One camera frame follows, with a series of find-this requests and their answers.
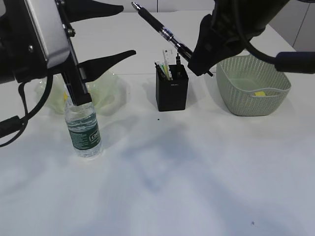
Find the translucent container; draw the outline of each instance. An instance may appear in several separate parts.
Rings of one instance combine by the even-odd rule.
[[[284,73],[252,55],[220,62],[217,65],[217,83],[229,111],[247,117],[273,113],[291,89]]]
[[[101,153],[102,142],[92,102],[74,106],[71,98],[68,97],[64,118],[78,156],[92,158]]]

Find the black cable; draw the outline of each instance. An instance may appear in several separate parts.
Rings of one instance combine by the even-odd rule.
[[[34,107],[34,109],[30,113],[28,112],[26,98],[25,98],[25,91],[24,91],[25,84],[28,83],[28,82],[22,83],[19,86],[19,94],[21,96],[21,99],[22,99],[22,102],[23,102],[23,106],[24,106],[24,111],[25,111],[25,116],[21,119],[21,121],[23,122],[23,126],[20,129],[20,131],[12,139],[10,139],[8,142],[0,145],[0,148],[8,146],[9,144],[11,144],[15,140],[17,140],[23,134],[23,132],[25,131],[26,126],[29,123],[29,120],[31,118],[33,118],[40,111],[40,109],[42,109],[42,107],[45,105],[45,103],[46,103],[46,101],[47,101],[47,99],[48,99],[48,97],[50,95],[50,92],[51,92],[51,89],[52,89],[52,86],[53,86],[53,78],[54,78],[53,75],[48,75],[47,76],[47,84],[46,84],[45,91],[44,91],[40,101],[38,102],[38,104]]]
[[[33,118],[40,111],[40,109],[42,109],[42,107],[45,105],[45,103],[46,103],[46,101],[50,95],[51,89],[53,87],[53,80],[54,80],[54,75],[48,75],[47,76],[47,83],[46,83],[45,91],[44,91],[40,101],[38,102],[38,104],[34,107],[33,110],[31,110],[30,113],[28,113],[28,115],[27,115],[28,119]]]
[[[268,55],[260,52],[259,50],[257,50],[249,42],[249,40],[246,38],[246,36],[244,34],[242,22],[241,22],[241,16],[240,16],[240,10],[239,10],[239,0],[233,1],[233,15],[234,15],[234,20],[235,20],[237,32],[238,32],[238,34],[242,40],[242,43],[244,44],[245,48],[247,49],[247,51],[249,51],[256,58],[258,58],[258,59],[260,59],[266,63],[275,64],[276,59],[274,57],[268,56]]]
[[[4,143],[4,144],[1,144],[0,145],[0,148],[2,147],[5,147],[5,146],[8,146],[9,144],[13,143],[15,140],[17,140],[24,132],[24,130],[26,129],[26,126],[28,125],[29,123],[29,120],[26,118],[27,114],[28,114],[28,108],[27,108],[27,104],[26,104],[26,98],[25,98],[25,92],[24,92],[24,86],[25,84],[28,83],[28,82],[25,82],[25,83],[22,83],[20,86],[19,86],[19,94],[21,96],[21,99],[22,99],[22,102],[23,102],[23,106],[24,106],[24,111],[25,111],[25,117],[22,118],[22,121],[23,121],[23,126],[22,128],[20,129],[20,131],[12,138],[10,139],[8,142]]]

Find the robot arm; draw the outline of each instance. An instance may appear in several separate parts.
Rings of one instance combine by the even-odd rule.
[[[275,65],[278,71],[315,73],[315,53],[279,53],[267,56],[251,44],[289,0],[215,0],[212,15],[200,24],[198,43],[189,61],[189,68],[202,75],[220,61],[247,49],[255,57]]]
[[[92,101],[86,83],[98,79],[118,62],[135,55],[127,51],[115,56],[78,63],[71,37],[71,23],[95,17],[116,15],[123,6],[93,0],[4,0],[6,13],[0,17],[0,84],[16,80],[25,107],[25,116],[0,122],[0,138],[20,131],[46,102],[53,75],[61,73],[75,105]],[[39,104],[27,110],[24,85],[47,77],[47,87]]]

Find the black pen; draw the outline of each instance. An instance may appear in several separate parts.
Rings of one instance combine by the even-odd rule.
[[[158,21],[153,15],[150,14],[144,7],[135,2],[131,2],[134,9],[138,11],[138,14],[148,22],[160,35],[163,36],[168,42],[170,42],[178,51],[178,53],[186,60],[189,61],[192,56],[192,50],[190,50],[184,43],[175,38],[174,34],[166,28],[160,21]]]
[[[154,64],[156,65],[156,69],[157,69],[157,72],[160,74],[160,76],[162,77],[163,80],[168,80],[166,78],[166,75],[164,74],[164,72],[162,71],[161,67],[156,63],[154,62]]]
[[[181,63],[181,57],[179,56],[179,54],[177,54],[176,57],[176,68],[177,68],[177,79],[181,79],[182,77],[182,63]]]

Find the white wall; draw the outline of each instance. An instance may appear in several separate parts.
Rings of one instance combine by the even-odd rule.
[[[214,9],[214,0],[158,0],[158,11],[209,10]]]
[[[125,12],[135,12],[131,6],[132,0],[97,0],[99,2],[104,2],[113,5],[123,5]],[[146,7],[148,11],[156,12],[157,11],[157,0],[133,0],[136,3]]]
[[[297,51],[315,52],[315,3],[310,5],[300,33],[294,44]]]
[[[309,3],[291,0],[270,25],[291,45],[297,38],[297,34],[303,23]]]

